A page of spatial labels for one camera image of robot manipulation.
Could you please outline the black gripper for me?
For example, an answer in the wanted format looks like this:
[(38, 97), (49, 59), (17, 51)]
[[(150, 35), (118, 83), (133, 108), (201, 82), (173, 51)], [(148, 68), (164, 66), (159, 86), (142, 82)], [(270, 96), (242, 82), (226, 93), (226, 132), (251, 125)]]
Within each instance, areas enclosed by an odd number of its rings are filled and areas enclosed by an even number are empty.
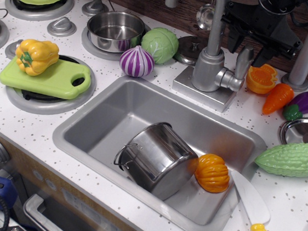
[(261, 67), (273, 57), (292, 58), (301, 50), (302, 41), (290, 29), (286, 15), (270, 12), (262, 5), (249, 5), (230, 1), (226, 3), (222, 20), (229, 25), (228, 50), (234, 53), (246, 37), (263, 47), (252, 62)]

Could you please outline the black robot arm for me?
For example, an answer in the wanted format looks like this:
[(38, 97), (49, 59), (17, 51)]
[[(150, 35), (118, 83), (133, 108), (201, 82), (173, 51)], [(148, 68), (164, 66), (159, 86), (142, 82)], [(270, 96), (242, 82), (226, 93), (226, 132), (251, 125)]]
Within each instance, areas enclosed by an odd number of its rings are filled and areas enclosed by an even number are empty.
[(226, 2), (221, 20), (229, 26), (227, 49), (234, 53), (250, 37), (263, 46), (252, 62), (253, 67), (261, 67), (280, 55), (291, 60), (303, 43), (290, 29), (286, 16), (290, 15), (297, 26), (308, 26), (308, 22), (297, 22), (293, 14), (303, 3), (308, 6), (308, 0), (258, 0), (256, 5)]

